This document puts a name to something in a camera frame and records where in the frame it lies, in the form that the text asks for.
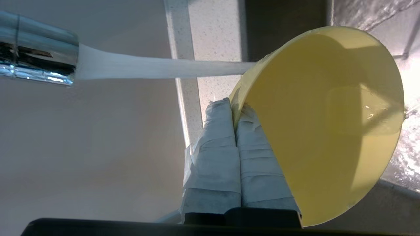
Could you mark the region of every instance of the beige wall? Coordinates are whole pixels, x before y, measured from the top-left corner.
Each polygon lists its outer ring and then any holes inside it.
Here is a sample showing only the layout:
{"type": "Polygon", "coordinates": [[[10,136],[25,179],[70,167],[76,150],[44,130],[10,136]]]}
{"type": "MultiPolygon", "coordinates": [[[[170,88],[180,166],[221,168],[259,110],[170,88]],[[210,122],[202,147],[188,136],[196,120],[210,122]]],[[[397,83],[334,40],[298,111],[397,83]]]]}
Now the beige wall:
{"type": "MultiPolygon", "coordinates": [[[[91,47],[170,57],[163,1],[2,0],[0,9],[91,47]]],[[[40,217],[152,221],[179,205],[183,150],[173,80],[66,89],[0,78],[0,234],[40,217]]]]}

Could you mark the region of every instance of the yellow bowl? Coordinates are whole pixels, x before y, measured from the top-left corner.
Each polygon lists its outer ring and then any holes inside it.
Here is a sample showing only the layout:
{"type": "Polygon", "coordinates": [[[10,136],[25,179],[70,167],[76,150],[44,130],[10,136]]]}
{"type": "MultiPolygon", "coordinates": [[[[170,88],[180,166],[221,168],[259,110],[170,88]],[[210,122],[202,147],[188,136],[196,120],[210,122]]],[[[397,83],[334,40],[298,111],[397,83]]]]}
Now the yellow bowl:
{"type": "Polygon", "coordinates": [[[256,110],[304,226],[339,216],[372,189],[404,119],[392,56],[349,27],[292,39],[248,70],[230,99],[235,126],[244,102],[256,110]]]}

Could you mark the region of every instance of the running water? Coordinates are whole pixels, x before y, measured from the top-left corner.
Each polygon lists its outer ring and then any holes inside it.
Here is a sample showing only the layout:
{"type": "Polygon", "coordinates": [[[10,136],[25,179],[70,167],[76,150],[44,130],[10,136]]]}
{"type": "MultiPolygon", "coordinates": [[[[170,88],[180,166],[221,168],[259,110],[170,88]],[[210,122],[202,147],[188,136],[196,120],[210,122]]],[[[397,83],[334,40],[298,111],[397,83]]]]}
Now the running water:
{"type": "Polygon", "coordinates": [[[145,58],[79,45],[77,79],[168,79],[244,74],[253,62],[145,58]]]}

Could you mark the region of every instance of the faucet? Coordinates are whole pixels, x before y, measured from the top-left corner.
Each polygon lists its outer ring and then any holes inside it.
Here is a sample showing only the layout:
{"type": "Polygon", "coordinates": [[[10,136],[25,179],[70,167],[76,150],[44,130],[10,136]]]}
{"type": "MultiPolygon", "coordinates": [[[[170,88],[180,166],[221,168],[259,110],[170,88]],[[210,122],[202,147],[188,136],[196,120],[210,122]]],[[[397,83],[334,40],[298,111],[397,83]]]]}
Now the faucet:
{"type": "Polygon", "coordinates": [[[0,76],[71,86],[78,55],[76,34],[0,11],[0,76]]]}

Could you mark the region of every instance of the speckled countertop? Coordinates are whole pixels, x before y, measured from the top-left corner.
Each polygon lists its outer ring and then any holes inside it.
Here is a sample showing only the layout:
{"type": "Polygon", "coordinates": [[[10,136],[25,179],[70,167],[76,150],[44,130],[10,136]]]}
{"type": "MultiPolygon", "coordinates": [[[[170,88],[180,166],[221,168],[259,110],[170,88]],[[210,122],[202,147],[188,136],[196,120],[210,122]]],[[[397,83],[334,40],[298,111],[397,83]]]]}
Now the speckled countertop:
{"type": "MultiPolygon", "coordinates": [[[[243,61],[244,0],[165,0],[172,58],[243,61]]],[[[176,79],[185,143],[203,129],[210,101],[228,97],[240,76],[176,79]]]]}

